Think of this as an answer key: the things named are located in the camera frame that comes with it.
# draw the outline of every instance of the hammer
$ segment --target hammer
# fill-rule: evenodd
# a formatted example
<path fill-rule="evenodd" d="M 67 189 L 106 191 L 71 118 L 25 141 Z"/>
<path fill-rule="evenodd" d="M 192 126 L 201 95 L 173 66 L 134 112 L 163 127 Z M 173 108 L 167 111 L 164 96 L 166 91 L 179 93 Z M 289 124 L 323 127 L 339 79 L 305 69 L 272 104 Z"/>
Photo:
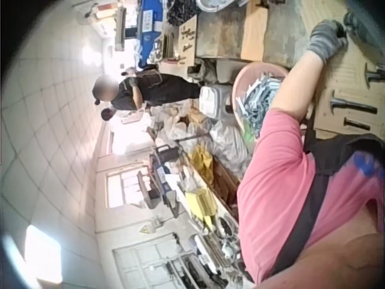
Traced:
<path fill-rule="evenodd" d="M 365 81 L 366 86 L 371 88 L 370 82 L 385 82 L 385 72 L 378 69 L 376 72 L 368 70 L 368 64 L 365 63 Z"/>
<path fill-rule="evenodd" d="M 370 105 L 366 104 L 359 104 L 357 102 L 353 101 L 346 101 L 341 98 L 335 98 L 334 97 L 334 90 L 331 92 L 331 98 L 330 98 L 330 110 L 331 113 L 334 114 L 334 108 L 351 108 L 352 110 L 359 110 L 363 111 L 365 113 L 372 113 L 377 114 L 377 108 L 372 107 Z"/>

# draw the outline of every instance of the hand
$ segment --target hand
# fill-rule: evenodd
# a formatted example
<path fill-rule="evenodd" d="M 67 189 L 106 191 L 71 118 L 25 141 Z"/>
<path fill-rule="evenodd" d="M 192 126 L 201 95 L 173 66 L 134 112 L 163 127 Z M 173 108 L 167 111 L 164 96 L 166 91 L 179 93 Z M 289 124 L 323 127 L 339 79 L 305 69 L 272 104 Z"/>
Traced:
<path fill-rule="evenodd" d="M 346 32 L 341 23 L 323 20 L 314 27 L 307 50 L 313 51 L 324 63 L 348 44 Z"/>
<path fill-rule="evenodd" d="M 128 83 L 130 84 L 131 87 L 136 87 L 136 86 L 138 86 L 138 78 L 136 78 L 136 77 L 129 77 L 128 78 Z"/>

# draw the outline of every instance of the floor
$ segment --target floor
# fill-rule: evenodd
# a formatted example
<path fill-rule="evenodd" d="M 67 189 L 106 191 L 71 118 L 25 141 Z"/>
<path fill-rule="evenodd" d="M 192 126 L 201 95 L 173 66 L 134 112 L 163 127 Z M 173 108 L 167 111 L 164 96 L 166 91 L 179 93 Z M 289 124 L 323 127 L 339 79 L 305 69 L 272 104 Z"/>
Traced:
<path fill-rule="evenodd" d="M 33 225 L 61 245 L 62 288 L 102 288 L 94 155 L 102 125 L 91 93 L 102 40 L 62 1 L 26 38 L 1 94 L 1 213 L 24 253 Z"/>

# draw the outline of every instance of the hammer head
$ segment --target hammer head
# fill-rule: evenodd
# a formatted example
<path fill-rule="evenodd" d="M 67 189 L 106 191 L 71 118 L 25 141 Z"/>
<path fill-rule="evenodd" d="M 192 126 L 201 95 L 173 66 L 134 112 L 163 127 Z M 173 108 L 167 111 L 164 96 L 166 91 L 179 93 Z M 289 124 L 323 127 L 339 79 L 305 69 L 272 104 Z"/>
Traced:
<path fill-rule="evenodd" d="M 365 82 L 366 82 L 366 86 L 369 88 L 371 88 L 371 85 L 369 83 L 369 75 L 368 75 L 368 64 L 365 63 L 365 71 L 364 71 L 364 74 L 365 74 Z"/>
<path fill-rule="evenodd" d="M 335 101 L 335 98 L 334 98 L 334 89 L 331 91 L 329 104 L 330 104 L 331 114 L 334 115 L 334 108 L 338 105 L 338 103 Z"/>

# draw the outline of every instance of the pink basin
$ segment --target pink basin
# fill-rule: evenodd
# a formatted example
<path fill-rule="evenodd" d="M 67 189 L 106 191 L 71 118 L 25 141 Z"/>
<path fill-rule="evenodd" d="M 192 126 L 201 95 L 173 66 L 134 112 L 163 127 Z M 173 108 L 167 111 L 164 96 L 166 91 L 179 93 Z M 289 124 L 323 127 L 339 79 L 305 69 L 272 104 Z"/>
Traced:
<path fill-rule="evenodd" d="M 236 113 L 238 103 L 236 98 L 244 96 L 250 85 L 260 77 L 262 72 L 271 73 L 273 76 L 286 77 L 288 71 L 278 65 L 265 63 L 265 62 L 252 62 L 245 66 L 235 79 L 232 92 L 232 104 L 234 108 L 234 115 L 239 127 L 244 131 L 243 121 L 240 116 Z"/>

